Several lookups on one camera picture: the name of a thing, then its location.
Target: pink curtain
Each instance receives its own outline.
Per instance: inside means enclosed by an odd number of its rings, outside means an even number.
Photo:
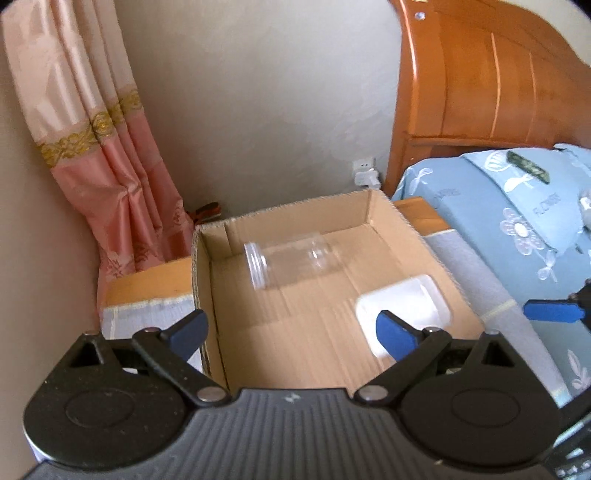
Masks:
[[[40,153],[99,244],[106,283],[190,254],[193,223],[152,137],[113,0],[19,0],[2,15]]]

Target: gold curtain trim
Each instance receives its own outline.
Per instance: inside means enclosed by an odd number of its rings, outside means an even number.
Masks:
[[[125,122],[125,115],[142,108],[137,89],[130,91],[107,111],[97,113],[81,131],[62,137],[57,142],[38,145],[45,163],[53,168],[62,158],[85,154],[99,141],[113,135],[115,125]]]
[[[123,97],[119,99],[119,104],[121,105],[121,110],[124,115],[143,108],[137,88],[131,90],[127,95],[123,95]]]
[[[84,130],[60,138],[54,143],[38,145],[41,155],[49,168],[53,168],[62,158],[74,158],[88,152],[99,141],[95,137],[91,124]]]

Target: power plug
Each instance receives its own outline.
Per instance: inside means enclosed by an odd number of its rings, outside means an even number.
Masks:
[[[374,190],[379,190],[382,187],[379,181],[379,172],[375,168],[355,173],[353,181],[358,187],[369,187]]]

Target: wall outlet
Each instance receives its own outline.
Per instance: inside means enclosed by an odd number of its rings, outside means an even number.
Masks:
[[[375,157],[362,158],[361,160],[354,160],[353,164],[353,178],[355,174],[360,171],[368,171],[375,168]]]

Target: light blue bedsheet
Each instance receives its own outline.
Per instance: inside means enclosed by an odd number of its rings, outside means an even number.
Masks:
[[[462,157],[423,160],[407,169],[392,199],[413,196],[425,198],[461,234],[520,306],[530,299],[565,299],[591,278],[588,234],[556,255],[523,228],[525,220],[499,187]],[[583,323],[532,326],[571,393],[591,387],[591,334]]]

